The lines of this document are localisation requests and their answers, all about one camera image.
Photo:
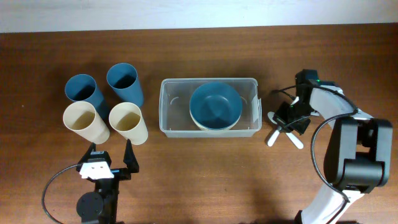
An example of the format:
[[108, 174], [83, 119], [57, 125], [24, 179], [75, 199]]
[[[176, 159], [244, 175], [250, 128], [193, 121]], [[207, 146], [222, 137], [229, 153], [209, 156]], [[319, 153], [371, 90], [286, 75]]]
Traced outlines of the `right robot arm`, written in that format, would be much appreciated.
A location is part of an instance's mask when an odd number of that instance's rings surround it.
[[267, 145], [285, 133], [301, 149], [303, 143], [293, 132], [303, 134], [311, 116], [323, 117], [310, 143], [312, 164], [323, 185], [294, 223], [336, 223], [355, 201], [387, 183], [393, 126], [360, 110], [335, 82], [320, 80], [316, 70], [298, 72], [293, 88], [292, 102], [267, 114], [277, 125]]

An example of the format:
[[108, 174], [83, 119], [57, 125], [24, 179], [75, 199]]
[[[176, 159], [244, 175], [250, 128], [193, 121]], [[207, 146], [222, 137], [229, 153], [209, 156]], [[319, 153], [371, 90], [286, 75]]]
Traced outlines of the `cream cup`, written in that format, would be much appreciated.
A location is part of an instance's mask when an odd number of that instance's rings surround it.
[[86, 101], [70, 104], [63, 112], [63, 123], [69, 130], [95, 144], [106, 142], [110, 135], [95, 107]]
[[109, 123], [122, 137], [133, 145], [144, 144], [149, 136], [140, 107], [134, 103], [123, 102], [112, 108]]

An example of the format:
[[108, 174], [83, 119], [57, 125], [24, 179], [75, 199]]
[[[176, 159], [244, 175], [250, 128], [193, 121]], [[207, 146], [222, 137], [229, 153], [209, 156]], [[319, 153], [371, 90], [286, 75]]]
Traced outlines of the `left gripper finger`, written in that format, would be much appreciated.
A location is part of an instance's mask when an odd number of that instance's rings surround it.
[[127, 169], [129, 170], [130, 173], [138, 173], [139, 172], [139, 164], [134, 155], [134, 152], [132, 149], [132, 143], [131, 143], [130, 139], [128, 139], [126, 142], [126, 148], [124, 151], [123, 162], [127, 166]]
[[84, 153], [84, 155], [81, 157], [81, 159], [78, 161], [79, 164], [83, 164], [88, 161], [88, 159], [91, 157], [91, 153], [96, 151], [96, 144], [91, 143], [90, 147], [88, 150]]

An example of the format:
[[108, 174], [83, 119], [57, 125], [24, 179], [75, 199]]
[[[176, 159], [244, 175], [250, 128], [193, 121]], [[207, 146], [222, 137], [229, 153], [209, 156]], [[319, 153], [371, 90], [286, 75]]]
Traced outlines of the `white plastic spoon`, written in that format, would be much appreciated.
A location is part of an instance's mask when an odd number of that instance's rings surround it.
[[[276, 129], [278, 129], [278, 130], [280, 131], [280, 133], [282, 133], [282, 127], [279, 126], [279, 125], [273, 120], [274, 112], [272, 112], [272, 111], [268, 112], [267, 116], [268, 116], [269, 120], [270, 120], [272, 123], [274, 123], [274, 124], [277, 125]], [[303, 149], [303, 143], [302, 143], [302, 141], [301, 141], [299, 138], [297, 138], [294, 134], [292, 134], [292, 133], [287, 133], [287, 132], [284, 132], [284, 134], [290, 139], [290, 141], [295, 145], [296, 148], [298, 148], [298, 149]]]

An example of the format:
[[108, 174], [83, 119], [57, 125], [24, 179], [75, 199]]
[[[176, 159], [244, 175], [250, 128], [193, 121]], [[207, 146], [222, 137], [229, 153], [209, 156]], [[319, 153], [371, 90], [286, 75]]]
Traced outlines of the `white plastic fork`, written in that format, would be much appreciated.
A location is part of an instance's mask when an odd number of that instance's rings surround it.
[[268, 140], [267, 140], [267, 145], [269, 147], [272, 147], [276, 141], [276, 139], [279, 137], [280, 131], [278, 129], [273, 130], [273, 132], [271, 133], [271, 135], [269, 136]]

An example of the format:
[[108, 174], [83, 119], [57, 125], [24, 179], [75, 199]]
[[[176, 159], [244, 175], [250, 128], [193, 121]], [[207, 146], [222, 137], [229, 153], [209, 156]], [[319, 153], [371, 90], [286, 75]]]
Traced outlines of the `blue bowl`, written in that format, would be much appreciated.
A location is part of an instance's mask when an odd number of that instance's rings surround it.
[[229, 84], [209, 82], [199, 86], [192, 94], [189, 110], [199, 109], [243, 109], [243, 102], [239, 93]]

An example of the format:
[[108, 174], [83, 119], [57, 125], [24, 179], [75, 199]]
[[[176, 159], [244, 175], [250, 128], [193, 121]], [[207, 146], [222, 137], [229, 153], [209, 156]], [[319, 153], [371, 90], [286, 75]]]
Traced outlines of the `blue cup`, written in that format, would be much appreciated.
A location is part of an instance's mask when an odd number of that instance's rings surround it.
[[78, 74], [71, 77], [65, 85], [65, 94], [72, 101], [91, 103], [102, 119], [108, 118], [110, 108], [92, 76]]
[[137, 70], [129, 63], [117, 63], [106, 74], [109, 86], [123, 101], [134, 103], [138, 107], [144, 104]]

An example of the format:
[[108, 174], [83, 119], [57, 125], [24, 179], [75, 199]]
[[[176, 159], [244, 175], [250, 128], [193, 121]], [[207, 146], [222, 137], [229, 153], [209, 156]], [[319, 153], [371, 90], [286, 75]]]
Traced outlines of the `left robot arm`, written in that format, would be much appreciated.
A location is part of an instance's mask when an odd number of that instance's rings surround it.
[[123, 162], [125, 167], [111, 168], [111, 158], [106, 151], [97, 151], [92, 143], [78, 162], [76, 171], [82, 179], [95, 184], [92, 192], [83, 194], [76, 204], [82, 223], [116, 223], [119, 183], [131, 180], [139, 172], [139, 164], [130, 140], [126, 142]]

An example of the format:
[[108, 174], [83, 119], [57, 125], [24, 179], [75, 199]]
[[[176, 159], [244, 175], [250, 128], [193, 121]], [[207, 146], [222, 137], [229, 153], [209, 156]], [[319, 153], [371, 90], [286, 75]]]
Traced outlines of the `cream bowl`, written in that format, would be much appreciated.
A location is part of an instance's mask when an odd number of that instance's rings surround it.
[[202, 130], [221, 131], [229, 130], [240, 120], [243, 109], [222, 108], [222, 109], [199, 109], [189, 110], [191, 119]]

